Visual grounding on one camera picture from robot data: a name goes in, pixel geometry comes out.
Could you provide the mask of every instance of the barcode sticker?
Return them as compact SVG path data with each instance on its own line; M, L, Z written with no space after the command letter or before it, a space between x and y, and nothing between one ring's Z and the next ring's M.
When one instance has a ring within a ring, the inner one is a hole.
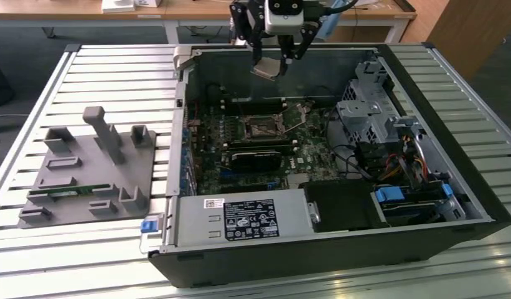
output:
M225 207L223 198L210 198L205 200L205 209L214 209L217 207Z

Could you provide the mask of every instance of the table leg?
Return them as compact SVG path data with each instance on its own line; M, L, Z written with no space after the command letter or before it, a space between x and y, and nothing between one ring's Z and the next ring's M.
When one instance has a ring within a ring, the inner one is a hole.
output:
M405 29L407 29L410 20L409 19L399 19L397 20L394 26L391 27L387 35L387 39L385 40L386 43L397 43L402 40Z
M54 39L57 37L57 34L54 34L54 27L42 27L42 29L49 39Z
M170 44L179 44L181 39L178 38L178 21L165 21L165 32L167 33L167 41Z

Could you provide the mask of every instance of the wooden table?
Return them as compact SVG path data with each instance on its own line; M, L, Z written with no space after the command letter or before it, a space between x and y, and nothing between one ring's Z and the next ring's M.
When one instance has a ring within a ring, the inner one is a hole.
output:
M230 26L230 0L163 0L158 8L103 14L101 0L0 0L0 27L162 26L169 43L178 44L179 26ZM387 26L386 41L398 42L415 18L394 0L347 11L339 26Z

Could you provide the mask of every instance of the blue object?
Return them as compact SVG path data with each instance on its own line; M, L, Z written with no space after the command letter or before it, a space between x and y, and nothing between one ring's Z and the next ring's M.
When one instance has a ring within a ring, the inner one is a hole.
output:
M405 195L399 187L382 187L375 192L378 202L403 201Z
M443 184L442 189L446 192L447 197L451 197L455 193L453 192L451 185L450 184Z
M274 190L275 186L278 186L278 182L271 182L267 184L267 190Z
M350 1L349 0L335 0L335 2L331 5L331 8L338 8L345 6ZM333 14L327 17L327 20L322 24L322 28L319 30L319 33L317 34L318 39L327 40L327 38L331 36L338 22L341 20L341 14Z
M158 232L158 221L157 220L145 220L141 223L141 232L143 234L149 232Z

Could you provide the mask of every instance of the metal slatted table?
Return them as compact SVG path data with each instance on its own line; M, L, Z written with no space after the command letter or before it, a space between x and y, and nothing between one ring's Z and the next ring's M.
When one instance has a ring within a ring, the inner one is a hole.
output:
M393 45L511 213L511 131L435 49ZM511 226L426 262L361 268L203 289L174 288L147 262L141 220L17 228L51 126L93 134L82 120L102 105L119 132L158 133L151 213L165 208L175 78L171 45L95 45L66 52L0 168L0 298L475 298L511 297ZM410 104L395 93L409 114Z

